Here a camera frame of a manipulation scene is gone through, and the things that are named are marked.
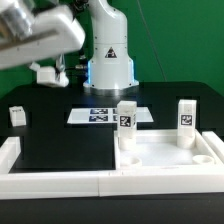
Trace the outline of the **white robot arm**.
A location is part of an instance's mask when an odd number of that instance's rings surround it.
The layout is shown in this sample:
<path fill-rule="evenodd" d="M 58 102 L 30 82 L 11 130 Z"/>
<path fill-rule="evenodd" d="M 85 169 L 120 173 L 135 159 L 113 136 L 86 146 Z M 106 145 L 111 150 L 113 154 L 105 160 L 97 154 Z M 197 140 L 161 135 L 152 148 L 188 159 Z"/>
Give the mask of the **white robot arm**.
<path fill-rule="evenodd" d="M 107 0 L 75 0 L 35 14 L 33 0 L 0 0 L 0 70 L 27 64 L 37 82 L 65 87 L 64 55 L 82 49 L 85 31 L 76 15 L 87 9 L 93 30 L 93 56 L 84 90 L 97 95 L 123 95 L 137 88 L 128 55 L 127 18 Z"/>

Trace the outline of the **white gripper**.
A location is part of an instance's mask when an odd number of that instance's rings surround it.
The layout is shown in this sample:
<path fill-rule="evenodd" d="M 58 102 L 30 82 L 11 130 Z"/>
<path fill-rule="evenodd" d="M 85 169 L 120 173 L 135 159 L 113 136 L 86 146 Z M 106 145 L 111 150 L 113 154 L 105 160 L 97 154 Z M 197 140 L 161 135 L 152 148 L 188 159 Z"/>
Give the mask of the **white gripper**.
<path fill-rule="evenodd" d="M 25 4 L 0 4 L 0 70 L 56 57 L 55 72 L 59 79 L 65 74 L 63 54 L 83 46 L 85 32 L 73 18 L 68 6 L 61 5 L 34 15 Z"/>

